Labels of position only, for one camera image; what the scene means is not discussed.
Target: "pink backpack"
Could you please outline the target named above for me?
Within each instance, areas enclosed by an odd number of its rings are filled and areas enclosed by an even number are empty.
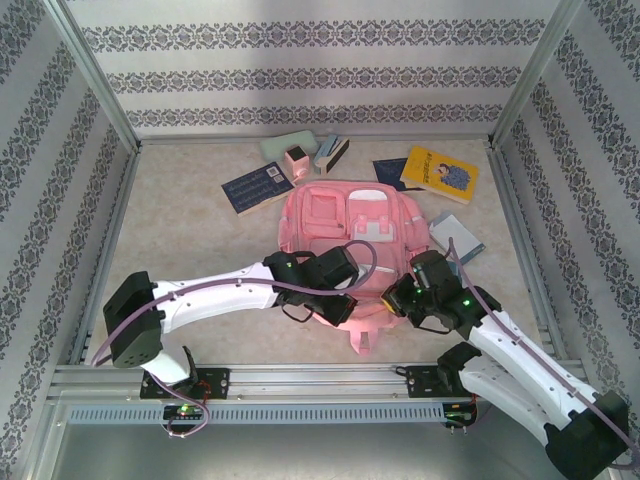
[[[349,331],[351,346],[365,355],[380,328],[406,320],[392,315],[380,295],[408,271],[411,258],[427,250],[427,221],[415,200],[381,183],[321,180],[296,188],[287,199],[278,232],[281,250],[321,254],[353,239],[375,247],[378,266],[353,295],[358,305],[349,320],[337,328]],[[364,246],[349,250],[360,266],[371,267],[371,253]]]

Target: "cartoon illustration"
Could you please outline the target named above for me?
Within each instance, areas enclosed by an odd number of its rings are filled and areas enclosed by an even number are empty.
[[[440,181],[445,185],[457,190],[462,190],[463,192],[467,190],[469,182],[471,181],[471,176],[464,168],[447,165],[446,163],[438,165],[434,169],[434,173],[442,175]]]

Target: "backpack pocket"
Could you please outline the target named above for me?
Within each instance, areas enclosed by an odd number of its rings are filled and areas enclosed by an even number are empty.
[[[302,200],[302,231],[305,235],[345,238],[345,196],[332,188],[311,187]]]

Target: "dark blue book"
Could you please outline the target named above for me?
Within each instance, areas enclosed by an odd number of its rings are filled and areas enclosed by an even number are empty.
[[[405,163],[407,163],[406,157],[392,158],[390,160],[374,160],[373,168],[376,170],[378,182],[391,185],[399,192],[422,190],[421,188],[407,187],[405,183],[400,180],[400,175],[402,175]]]
[[[222,190],[238,215],[245,215],[275,202],[293,189],[293,184],[276,162],[222,185]]]

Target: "damask pattern stripe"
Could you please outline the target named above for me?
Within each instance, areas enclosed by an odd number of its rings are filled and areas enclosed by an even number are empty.
[[[39,0],[15,0],[2,15],[0,85],[6,81],[43,17],[44,8]]]
[[[11,206],[11,199],[22,183],[26,167],[31,163],[45,128],[58,106],[58,101],[71,78],[76,64],[64,43],[56,50],[47,71],[38,82],[24,114],[13,130],[0,157],[0,222]]]
[[[536,149],[531,141],[522,117],[514,123],[511,135],[518,148],[520,159],[527,174],[529,184],[535,195],[535,201],[542,216],[549,240],[565,282],[569,300],[573,305],[578,324],[586,336],[586,345],[591,358],[596,362],[598,377],[607,387],[615,390],[625,400],[628,396],[622,391],[624,382],[620,380],[620,369],[613,358],[613,347],[602,333],[598,313],[593,307],[593,300],[575,258],[573,246],[569,241],[567,230],[560,217],[560,211],[553,199],[551,187],[544,175]]]
[[[570,33],[560,42],[556,60],[640,222],[640,155],[637,145],[632,142],[627,127],[620,121],[584,52]]]
[[[635,81],[640,81],[640,15],[636,7],[629,0],[588,0],[587,5]]]
[[[618,247],[618,240],[611,232],[611,225],[600,206],[595,188],[591,186],[587,169],[582,165],[571,135],[544,82],[536,85],[531,93],[531,101],[576,201],[589,240],[604,269],[609,289],[622,311],[621,317],[626,323],[627,332],[635,340],[635,348],[640,349],[640,289],[629,272],[629,262]]]
[[[549,299],[549,305],[551,306],[551,311],[553,312],[553,317],[555,318],[556,324],[558,328],[560,328],[560,333],[562,332],[562,324],[558,321],[558,310],[556,308],[555,302],[553,301],[553,296],[551,295],[551,289],[549,288],[549,283],[547,280],[547,275],[542,266],[542,260],[540,258],[540,253],[538,252],[538,247],[536,245],[535,239],[533,237],[533,232],[531,231],[531,226],[529,225],[529,220],[527,219],[527,213],[522,204],[522,199],[518,194],[518,186],[516,185],[515,179],[513,178],[513,174],[511,172],[511,167],[507,161],[507,154],[504,151],[504,148],[500,147],[500,153],[502,153],[502,157],[505,159],[505,166],[507,168],[507,173],[509,174],[509,181],[513,186],[513,191],[516,194],[516,201],[518,202],[518,208],[520,208],[520,212],[522,213],[522,220],[524,222],[524,226],[527,229],[527,235],[529,236],[529,241],[531,242],[531,248],[533,250],[533,255],[536,259],[536,265],[538,266],[538,271],[540,272],[540,277],[542,278],[542,284],[544,286],[545,293],[547,294],[547,298]],[[562,343],[564,343],[564,347],[566,350],[571,350],[564,336],[562,338]]]
[[[533,45],[542,19],[343,20],[83,28],[94,52],[382,45]]]
[[[100,110],[100,104],[93,92],[85,93],[69,134],[58,154],[55,166],[42,192],[42,198],[29,224],[24,243],[13,261],[13,270],[2,289],[0,299],[0,360],[11,343],[11,332],[22,315],[26,295],[31,289],[33,273],[40,265],[42,253],[49,241],[58,213],[62,208],[69,184],[80,161],[91,127]]]
[[[115,129],[110,126],[100,147],[100,153],[84,193],[59,270],[56,273],[54,285],[51,287],[46,308],[42,312],[43,317],[33,338],[33,344],[29,348],[29,360],[20,377],[19,388],[14,394],[16,400],[7,412],[9,421],[4,424],[4,432],[0,439],[0,478],[12,478],[11,470],[24,441],[25,427],[33,413],[38,391],[41,387],[46,386],[43,385],[43,376],[47,363],[51,359],[51,349],[54,346],[60,322],[64,318],[68,295],[89,238],[91,224],[98,209],[102,190],[109,176],[118,144],[118,135]]]
[[[354,67],[109,74],[117,94],[326,88],[511,88],[519,67]]]
[[[129,110],[134,128],[311,123],[494,122],[502,105],[337,105]]]

